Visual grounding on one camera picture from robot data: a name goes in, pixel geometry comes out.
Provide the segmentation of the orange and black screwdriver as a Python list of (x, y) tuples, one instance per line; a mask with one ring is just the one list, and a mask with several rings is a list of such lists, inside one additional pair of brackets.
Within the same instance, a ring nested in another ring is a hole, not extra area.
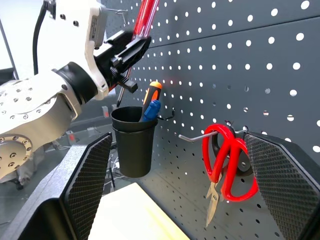
[(142, 113), (141, 113), (141, 117), (140, 117), (140, 120), (139, 120), (140, 122), (142, 122), (143, 113), (145, 112), (145, 110), (149, 106), (150, 102), (152, 100), (158, 100), (159, 101), (161, 90), (162, 90), (162, 85), (161, 85), (160, 82), (152, 81), (149, 84), (149, 87), (147, 89), (147, 92), (146, 92), (144, 100), (143, 100)]

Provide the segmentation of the silver pegboard hook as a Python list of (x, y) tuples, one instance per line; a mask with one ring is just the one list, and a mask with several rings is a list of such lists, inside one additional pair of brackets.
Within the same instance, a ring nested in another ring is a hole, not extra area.
[(113, 8), (106, 8), (107, 11), (112, 12), (116, 15), (122, 16), (124, 19), (126, 19), (128, 15), (128, 10), (127, 9), (113, 9)]
[[(242, 130), (239, 130), (239, 131), (234, 131), (234, 130), (231, 130), (232, 133), (234, 133), (234, 135), (240, 135), (240, 134), (244, 134), (248, 131), (247, 128), (245, 129), (242, 129)], [(193, 137), (193, 138), (189, 138), (187, 136), (184, 136), (182, 134), (179, 134), (178, 135), (178, 138), (179, 139), (182, 139), (184, 141), (187, 141), (187, 142), (190, 142), (190, 143), (194, 143), (196, 141), (199, 141), (199, 140), (202, 140), (204, 138), (208, 138), (208, 137), (211, 137), (211, 136), (214, 136), (214, 135), (217, 135), (219, 134), (217, 131), (213, 131), (213, 132), (210, 132), (210, 133), (207, 133), (207, 134), (203, 134), (203, 135), (200, 135), (200, 136), (197, 136), (197, 137)]]

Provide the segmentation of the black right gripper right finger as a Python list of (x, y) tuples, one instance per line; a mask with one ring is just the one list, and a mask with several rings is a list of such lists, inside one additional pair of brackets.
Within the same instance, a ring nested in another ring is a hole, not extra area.
[(320, 240), (320, 166), (301, 147), (248, 132), (248, 157), (260, 194), (285, 240)]

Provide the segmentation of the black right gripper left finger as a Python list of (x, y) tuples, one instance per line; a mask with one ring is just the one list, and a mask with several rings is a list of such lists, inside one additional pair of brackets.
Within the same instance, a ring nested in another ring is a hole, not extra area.
[(112, 141), (107, 132), (74, 144), (40, 181), (0, 240), (88, 240)]

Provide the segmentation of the red-handled scissors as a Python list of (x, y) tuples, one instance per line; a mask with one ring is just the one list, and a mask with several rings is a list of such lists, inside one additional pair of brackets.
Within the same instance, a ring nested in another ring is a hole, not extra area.
[(245, 141), (236, 137), (236, 133), (226, 125), (215, 123), (209, 125), (204, 133), (212, 134), (202, 140), (202, 158), (210, 186), (206, 197), (210, 199), (206, 223), (207, 227), (217, 210), (220, 200), (242, 202), (252, 198), (258, 192), (258, 184), (253, 179), (249, 191), (240, 196), (232, 194), (232, 186), (238, 172), (241, 153), (248, 155)]

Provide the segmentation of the black plastic cup holder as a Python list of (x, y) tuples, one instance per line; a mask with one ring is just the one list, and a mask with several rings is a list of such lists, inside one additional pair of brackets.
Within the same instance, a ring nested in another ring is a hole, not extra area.
[(112, 111), (120, 172), (128, 178), (141, 178), (151, 170), (153, 140), (158, 120), (142, 122), (141, 106)]

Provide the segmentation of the blue-handled tool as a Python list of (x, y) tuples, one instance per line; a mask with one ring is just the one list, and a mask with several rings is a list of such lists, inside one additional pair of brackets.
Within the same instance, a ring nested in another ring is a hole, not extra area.
[(158, 117), (158, 113), (161, 108), (161, 103), (159, 100), (152, 100), (149, 106), (146, 108), (142, 115), (142, 122), (153, 121)]

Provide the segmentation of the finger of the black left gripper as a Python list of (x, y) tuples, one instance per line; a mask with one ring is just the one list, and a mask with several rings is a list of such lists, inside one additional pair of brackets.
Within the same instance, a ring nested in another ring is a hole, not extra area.
[(132, 41), (134, 32), (132, 30), (120, 30), (113, 36), (104, 41), (105, 44), (110, 44), (116, 48), (124, 48)]
[(125, 49), (113, 58), (113, 67), (119, 73), (124, 73), (137, 63), (148, 50), (152, 38), (137, 36), (134, 40), (125, 46)]

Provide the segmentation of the dark perforated pegboard panel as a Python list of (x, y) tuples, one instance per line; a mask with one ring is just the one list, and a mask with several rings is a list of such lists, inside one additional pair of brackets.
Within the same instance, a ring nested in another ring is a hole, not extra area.
[(206, 226), (201, 141), (215, 123), (299, 145), (320, 165), (320, 0), (159, 0), (123, 106), (162, 84), (152, 166), (139, 183), (194, 240), (285, 240), (261, 194), (224, 200)]

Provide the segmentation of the red clear-handled screwdriver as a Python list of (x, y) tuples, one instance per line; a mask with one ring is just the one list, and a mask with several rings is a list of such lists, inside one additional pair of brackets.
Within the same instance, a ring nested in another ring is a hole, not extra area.
[[(156, 8), (158, 7), (158, 5), (159, 5), (159, 0), (142, 0), (139, 13), (135, 22), (135, 27), (133, 29), (132, 40), (134, 40), (136, 37), (146, 38), (150, 36), (151, 25), (153, 23), (154, 16), (156, 13)], [(129, 79), (130, 79), (131, 69), (132, 68), (130, 68), (129, 71), (125, 73), (125, 75), (129, 77)], [(125, 90), (126, 90), (125, 88), (121, 87), (121, 90), (117, 99), (117, 104), (116, 104), (117, 107), (119, 107), (122, 102)]]

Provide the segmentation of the black pegboard hook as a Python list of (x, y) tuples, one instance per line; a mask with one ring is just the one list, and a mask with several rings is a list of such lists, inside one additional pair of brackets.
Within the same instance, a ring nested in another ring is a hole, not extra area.
[(174, 116), (175, 116), (175, 108), (173, 107), (170, 116), (162, 117), (162, 116), (159, 115), (157, 117), (157, 119), (158, 120), (162, 120), (162, 121), (168, 121), (168, 120), (172, 119)]

